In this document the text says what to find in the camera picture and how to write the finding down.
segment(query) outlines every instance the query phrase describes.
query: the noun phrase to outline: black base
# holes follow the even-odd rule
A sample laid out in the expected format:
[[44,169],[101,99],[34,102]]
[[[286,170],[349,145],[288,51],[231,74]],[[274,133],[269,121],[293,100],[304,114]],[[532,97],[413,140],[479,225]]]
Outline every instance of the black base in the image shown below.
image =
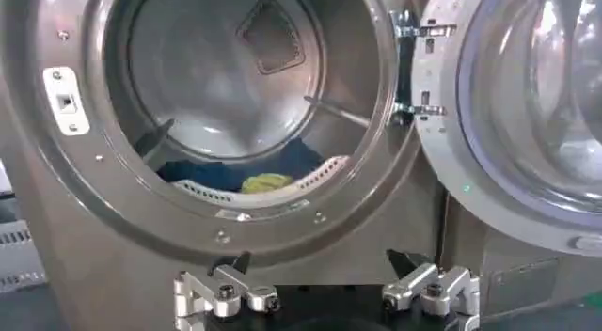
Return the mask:
[[262,315],[243,307],[222,320],[208,314],[208,331],[439,331],[458,330],[455,314],[445,319],[424,315],[420,303],[390,315],[382,307],[381,285],[278,286],[282,309]]

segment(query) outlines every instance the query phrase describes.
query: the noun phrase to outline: blue cloth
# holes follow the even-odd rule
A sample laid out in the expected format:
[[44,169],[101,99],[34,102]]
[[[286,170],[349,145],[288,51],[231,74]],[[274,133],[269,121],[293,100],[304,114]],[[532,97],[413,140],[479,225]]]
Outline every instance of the blue cloth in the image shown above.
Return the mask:
[[260,174],[279,174],[294,180],[306,177],[320,167],[324,158],[301,139],[289,142],[278,153],[258,162],[225,165],[223,163],[196,164],[190,161],[165,163],[157,174],[167,182],[191,180],[209,188],[239,192],[243,182]]

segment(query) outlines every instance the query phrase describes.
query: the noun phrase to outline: door hinge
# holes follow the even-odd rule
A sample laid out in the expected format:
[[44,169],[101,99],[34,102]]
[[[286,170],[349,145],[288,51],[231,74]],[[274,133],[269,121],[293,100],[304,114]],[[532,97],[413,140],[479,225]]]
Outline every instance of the door hinge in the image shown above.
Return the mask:
[[438,38],[438,37],[450,37],[453,36],[458,26],[456,24],[436,24],[436,22],[429,23],[429,25],[419,26],[416,24],[416,19],[409,11],[402,13],[397,11],[391,11],[389,14],[393,27],[395,28],[395,35],[397,38]]
[[393,109],[393,113],[405,113],[415,116],[445,116],[447,111],[443,106],[432,106],[432,105],[407,105],[404,103],[396,102]]

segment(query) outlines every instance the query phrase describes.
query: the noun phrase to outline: washing machine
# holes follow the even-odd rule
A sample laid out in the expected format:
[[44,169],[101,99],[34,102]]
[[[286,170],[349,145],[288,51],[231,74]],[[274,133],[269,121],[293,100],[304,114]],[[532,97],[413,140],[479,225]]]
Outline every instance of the washing machine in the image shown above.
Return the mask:
[[439,182],[487,226],[458,261],[602,256],[599,0],[1,1],[1,159],[73,330],[171,329],[174,276],[244,251],[390,282],[441,257]]

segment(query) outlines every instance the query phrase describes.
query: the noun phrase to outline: yellow cloth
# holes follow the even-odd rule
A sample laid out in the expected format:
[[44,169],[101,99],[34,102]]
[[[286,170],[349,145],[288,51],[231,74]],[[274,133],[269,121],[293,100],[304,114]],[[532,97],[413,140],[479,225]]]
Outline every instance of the yellow cloth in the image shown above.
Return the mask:
[[259,194],[272,192],[293,183],[293,178],[278,174],[261,174],[260,176],[250,177],[243,182],[241,193]]

